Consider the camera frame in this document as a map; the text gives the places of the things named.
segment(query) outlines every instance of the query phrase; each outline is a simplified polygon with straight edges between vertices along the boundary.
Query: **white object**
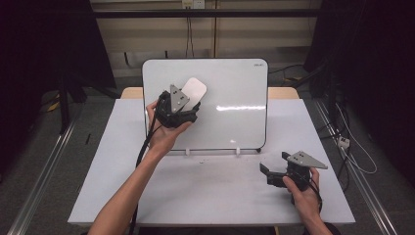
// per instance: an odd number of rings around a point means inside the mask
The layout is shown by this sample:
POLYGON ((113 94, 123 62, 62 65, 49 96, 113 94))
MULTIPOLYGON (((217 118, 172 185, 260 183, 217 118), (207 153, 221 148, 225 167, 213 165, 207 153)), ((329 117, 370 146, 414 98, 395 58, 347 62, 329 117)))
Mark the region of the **white object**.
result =
POLYGON ((348 146, 350 146, 350 140, 340 135, 338 138, 338 146, 343 147, 346 150, 348 146))
POLYGON ((149 60, 143 65, 144 102, 157 100, 170 84, 180 88, 196 77, 208 92, 198 119, 173 150, 258 149, 265 144, 267 76, 262 59, 149 60))
POLYGON ((186 96, 179 88, 175 87, 173 84, 170 85, 170 102, 171 102, 171 112, 177 113, 181 108, 183 108, 190 98, 186 96))
POLYGON ((204 9, 205 0, 193 0, 193 9, 204 9))
POLYGON ((193 8, 193 0, 182 0, 182 8, 183 9, 192 9, 193 8))
MULTIPOLYGON (((281 152, 304 150, 327 163, 320 172, 324 221, 353 223, 336 174, 302 100, 270 100, 267 143, 259 155, 167 156, 139 202, 140 226, 287 225, 300 218, 287 189, 266 184, 259 163, 285 172, 281 152)), ((117 100, 69 223, 90 225, 134 170, 145 138, 141 100, 117 100)))
POLYGON ((202 100, 208 89, 197 78, 192 77, 186 82, 181 91, 190 98, 182 111, 190 111, 202 100))

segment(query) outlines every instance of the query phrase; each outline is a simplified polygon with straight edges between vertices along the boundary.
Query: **wire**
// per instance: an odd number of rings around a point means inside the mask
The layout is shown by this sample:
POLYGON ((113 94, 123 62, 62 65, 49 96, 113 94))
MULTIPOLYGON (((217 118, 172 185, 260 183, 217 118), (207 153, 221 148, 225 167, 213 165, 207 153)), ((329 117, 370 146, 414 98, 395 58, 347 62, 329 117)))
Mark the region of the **wire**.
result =
POLYGON ((193 32, 192 32, 192 20, 187 18, 187 42, 186 42, 186 58, 189 51, 189 39, 192 47, 192 57, 195 58, 195 51, 193 50, 193 32))
MULTIPOLYGON (((342 113, 342 112, 344 112, 345 113, 345 116, 346 116, 346 120, 347 120, 347 122, 346 122, 346 124, 349 126, 349 118, 348 118, 348 113, 347 113, 347 110, 346 109, 341 109, 340 110, 340 112, 342 113)), ((320 131, 322 131, 323 129, 324 129, 324 127, 326 127, 326 126, 328 126, 328 125, 331 125, 331 124, 334 124, 334 123, 337 123, 337 121, 338 121, 338 116, 336 116, 336 119, 334 120, 334 121, 330 121, 329 123, 327 123, 326 125, 324 125, 324 126, 321 126, 321 127, 319 127, 318 129, 316 129, 316 131, 317 131, 317 133, 318 132, 320 132, 320 131)), ((346 130, 346 125, 344 125, 344 126, 342 126, 342 128, 340 129, 340 130, 338 130, 337 128, 336 129, 334 129, 334 134, 331 134, 331 135, 328 135, 328 136, 323 136, 323 137, 320 137, 320 140, 323 140, 323 139, 328 139, 328 138, 333 138, 333 137, 338 137, 340 134, 342 134, 344 131, 346 130)))
POLYGON ((332 122, 332 121, 328 122, 327 124, 325 124, 325 125, 323 125, 323 126, 320 126, 320 127, 316 128, 316 129, 315 129, 315 131, 317 131, 317 133, 320 133, 321 131, 323 131, 323 130, 324 130, 324 128, 327 128, 327 127, 328 127, 329 125, 331 125, 331 124, 333 124, 333 122, 332 122))
POLYGON ((125 60, 125 64, 128 65, 129 67, 131 67, 131 65, 129 64, 128 56, 127 56, 126 52, 124 52, 124 60, 125 60))
POLYGON ((268 74, 275 73, 275 72, 278 72, 278 71, 284 71, 284 70, 286 70, 286 69, 289 69, 289 68, 292 68, 292 67, 299 67, 299 66, 302 66, 302 65, 292 65, 292 66, 287 66, 287 67, 285 67, 285 68, 283 68, 283 69, 280 69, 280 70, 269 71, 269 72, 268 72, 268 74))
MULTIPOLYGON (((160 105, 160 100, 161 100, 161 98, 159 97, 159 99, 157 101, 157 104, 156 104, 156 109, 160 105)), ((150 125, 149 132, 146 136, 146 140, 144 140, 143 146, 141 147, 140 153, 138 154, 138 158, 137 158, 137 162, 135 164, 135 167, 137 167, 141 163, 141 161, 143 160, 144 153, 145 153, 147 147, 149 146, 150 140, 152 139, 152 137, 156 133, 156 131, 161 127, 161 125, 160 125, 153 131, 153 129, 155 127, 155 124, 156 124, 156 119, 157 119, 157 113, 155 113, 155 115, 153 116, 152 124, 150 125)), ((131 217, 131 222, 130 222, 130 227, 129 227, 129 232, 128 232, 129 235, 134 234, 135 221, 137 220, 137 213, 138 213, 138 205, 135 207, 134 214, 131 217)))
POLYGON ((186 20, 187 20, 187 42, 186 42, 186 58, 187 58, 187 51, 189 50, 189 34, 190 34, 190 29, 189 29, 189 18, 187 18, 186 20))
POLYGON ((321 198, 321 195, 320 195, 320 189, 319 189, 319 187, 317 186, 317 184, 315 183, 315 181, 312 179, 312 178, 310 178, 310 180, 311 180, 311 182, 313 182, 314 183, 314 185, 315 185, 315 187, 310 183, 310 181, 309 180, 306 180, 305 178, 304 178, 304 175, 300 175, 299 173, 297 173, 297 172, 295 172, 295 174, 300 178, 300 180, 302 180, 302 181, 304 181, 305 183, 307 183, 308 184, 308 186, 311 188, 311 190, 312 191, 314 191, 314 193, 315 193, 315 195, 317 196, 317 200, 318 200, 318 209, 319 209, 319 211, 321 212, 321 209, 323 209, 323 199, 321 198))
POLYGON ((281 83, 281 87, 285 85, 285 69, 283 69, 283 82, 281 83))
POLYGON ((349 154, 345 151, 345 149, 343 148, 343 147, 339 147, 339 148, 341 148, 341 150, 343 150, 344 152, 345 152, 345 155, 346 155, 346 157, 350 160, 350 162, 354 165, 354 166, 356 166, 360 171, 362 171, 362 172, 365 172, 365 173, 368 173, 368 174, 373 174, 373 173, 376 173, 377 171, 378 171, 378 167, 376 166, 376 163, 375 163, 375 161, 373 161, 373 159, 372 159, 372 157, 370 156, 370 154, 369 153, 367 153, 367 151, 360 145, 360 143, 356 140, 356 138, 354 138, 354 136, 353 136, 353 134, 351 133, 351 131, 350 131, 350 129, 348 128, 348 125, 347 125, 347 123, 346 123, 346 119, 345 119, 345 116, 343 115, 343 113, 342 112, 340 112, 340 114, 341 114, 341 116, 342 116, 342 119, 343 119, 343 121, 345 122, 345 126, 346 126, 346 128, 347 128, 347 131, 348 131, 348 133, 350 134, 350 137, 356 142, 356 144, 363 150, 363 152, 367 155, 367 157, 370 159, 370 161, 372 162, 372 164, 373 164, 373 166, 375 167, 375 169, 374 170, 372 170, 372 171, 369 171, 369 170, 365 170, 365 169, 363 169, 363 168, 361 168, 358 164, 357 164, 357 162, 355 162, 350 156, 349 156, 349 154))
POLYGON ((195 51, 193 50, 193 30, 192 30, 192 19, 189 18, 190 28, 190 44, 192 45, 192 57, 195 58, 195 51))
MULTIPOLYGON (((342 155, 342 152, 340 151, 340 148, 337 148, 337 150, 338 150, 338 152, 339 152, 340 157, 342 157, 343 155, 342 155)), ((337 176, 337 178, 338 178, 338 180, 340 181, 340 176, 341 176, 341 174, 342 174, 343 168, 345 168, 345 169, 346 169, 346 174, 347 174, 346 180, 347 180, 347 182, 346 182, 346 186, 345 186, 345 188, 343 189, 343 192, 345 192, 345 191, 347 190, 348 185, 349 185, 349 182, 350 182, 350 175, 349 175, 349 173, 348 173, 348 168, 347 168, 347 167, 345 167, 345 166, 346 166, 346 162, 347 162, 347 158, 342 158, 342 165, 341 165, 341 167, 340 167, 340 169, 339 169, 338 174, 336 175, 336 176, 337 176)))
MULTIPOLYGON (((312 0, 309 0, 309 2, 308 2, 308 10, 310 10, 310 9, 311 9, 311 1, 312 1, 312 0)), ((308 23, 308 32, 309 32, 309 34, 310 34, 310 39, 312 40, 313 33, 311 32, 310 18, 307 18, 307 23, 308 23)))
POLYGON ((354 40, 356 38, 356 35, 357 35, 357 32, 359 30, 359 25, 360 25, 360 22, 361 22, 361 19, 362 19, 362 16, 363 16, 364 9, 366 7, 366 3, 367 3, 367 0, 365 0, 363 2, 363 5, 362 5, 361 11, 360 11, 360 15, 359 15, 359 19, 357 20, 357 26, 355 28, 355 31, 353 33, 353 37, 351 38, 351 41, 350 41, 350 44, 349 44, 350 46, 353 45, 353 42, 354 42, 354 40))

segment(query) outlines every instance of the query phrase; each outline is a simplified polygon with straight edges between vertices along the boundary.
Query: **black cable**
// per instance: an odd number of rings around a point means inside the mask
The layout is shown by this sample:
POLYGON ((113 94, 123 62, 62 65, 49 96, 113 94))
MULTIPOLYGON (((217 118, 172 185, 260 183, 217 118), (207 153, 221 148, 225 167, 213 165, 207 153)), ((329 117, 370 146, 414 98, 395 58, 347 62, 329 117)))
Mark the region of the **black cable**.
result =
POLYGON ((327 128, 331 124, 333 124, 332 121, 330 121, 329 123, 327 123, 327 124, 325 124, 323 126, 320 126, 320 127, 316 128, 315 131, 317 131, 317 133, 320 133, 322 130, 324 130, 324 128, 327 128))
POLYGON ((285 69, 283 69, 283 82, 281 83, 281 87, 285 85, 285 69))
MULTIPOLYGON (((308 2, 308 10, 310 9, 311 9, 311 0, 309 0, 308 2)), ((311 33, 310 18, 307 18, 307 22, 308 22, 308 33, 310 34, 310 37, 312 39, 313 34, 311 33)))
POLYGON ((128 61, 128 57, 127 57, 127 53, 126 52, 124 52, 124 60, 125 60, 125 64, 130 67, 130 64, 129 64, 129 61, 128 61))
MULTIPOLYGON (((348 116, 346 105, 342 105, 341 103, 339 103, 339 108, 345 116, 346 125, 348 126, 348 128, 350 128, 350 119, 349 119, 349 116, 348 116)), ((347 131, 347 139, 350 139, 350 132, 349 131, 347 131)), ((347 155, 350 154, 350 147, 351 146, 349 145, 348 148, 347 148, 347 152, 346 152, 347 155)), ((349 182, 350 182, 350 175, 349 175, 349 172, 348 172, 348 168, 346 166, 347 158, 343 158, 342 152, 341 152, 339 147, 338 147, 338 152, 339 152, 340 157, 342 158, 342 165, 339 169, 339 172, 337 173, 337 178, 338 178, 338 180, 340 180, 340 176, 342 175, 343 168, 345 168, 346 169, 346 180, 347 180, 346 186, 343 189, 343 192, 345 192, 347 190, 349 182)))
POLYGON ((307 183, 312 191, 314 191, 315 196, 317 196, 317 200, 318 200, 318 210, 321 212, 321 210, 323 209, 323 199, 320 196, 320 188, 317 186, 317 184, 312 178, 310 178, 310 180, 314 183, 315 187, 310 183, 309 180, 306 180, 303 175, 300 175, 297 172, 295 172, 295 174, 300 178, 300 180, 307 183))
POLYGON ((348 126, 348 123, 349 123, 348 114, 346 113, 346 109, 340 109, 339 112, 342 112, 344 114, 344 116, 347 117, 346 118, 346 123, 342 126, 342 128, 340 130, 335 129, 335 133, 334 134, 320 137, 320 140, 328 139, 328 138, 333 138, 333 137, 336 138, 336 137, 338 137, 340 134, 342 134, 346 130, 346 125, 348 126))
POLYGON ((195 58, 195 51, 193 50, 193 32, 192 32, 192 19, 189 18, 190 28, 190 45, 192 46, 192 57, 195 58))
MULTIPOLYGON (((158 101, 157 101, 156 109, 159 107, 160 100, 161 99, 159 98, 158 101)), ((137 158, 137 162, 135 163, 135 167, 137 167, 141 163, 141 161, 143 160, 144 153, 146 152, 146 149, 149 146, 150 140, 152 139, 154 133, 156 133, 156 131, 161 127, 161 125, 160 125, 159 127, 156 128, 156 130, 153 131, 153 129, 155 127, 155 124, 156 124, 156 119, 157 119, 157 113, 155 113, 155 115, 153 116, 152 124, 150 125, 149 132, 146 136, 146 140, 144 140, 143 146, 141 147, 140 153, 138 154, 138 158, 137 158)), ((134 233, 135 221, 137 220, 137 213, 138 213, 138 205, 135 207, 134 214, 131 217, 131 222, 130 222, 128 235, 133 235, 133 233, 134 233)))
POLYGON ((186 21, 187 21, 187 41, 186 41, 186 58, 187 58, 187 51, 189 50, 189 33, 190 33, 189 18, 186 18, 186 21))
POLYGON ((280 70, 269 71, 269 72, 268 72, 268 74, 275 73, 275 72, 278 72, 278 71, 283 71, 283 70, 286 70, 286 69, 289 69, 289 68, 292 68, 292 67, 299 67, 299 66, 301 66, 301 67, 302 67, 302 65, 292 65, 292 66, 287 66, 287 67, 285 67, 285 68, 283 68, 283 69, 280 69, 280 70))

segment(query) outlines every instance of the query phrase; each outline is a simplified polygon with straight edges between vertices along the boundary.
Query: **white table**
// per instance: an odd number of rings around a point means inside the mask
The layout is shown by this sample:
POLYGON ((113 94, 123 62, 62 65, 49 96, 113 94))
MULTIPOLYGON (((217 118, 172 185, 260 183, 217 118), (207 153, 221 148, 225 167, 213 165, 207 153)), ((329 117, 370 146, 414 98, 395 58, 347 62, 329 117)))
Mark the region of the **white table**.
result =
MULTIPOLYGON (((90 225, 134 170, 144 141, 143 101, 117 100, 69 223, 90 225)), ((167 156, 139 202, 141 226, 287 225, 300 223, 286 189, 259 171, 285 171, 281 152, 307 152, 320 171, 323 220, 355 222, 302 100, 269 100, 266 144, 257 155, 167 156)))

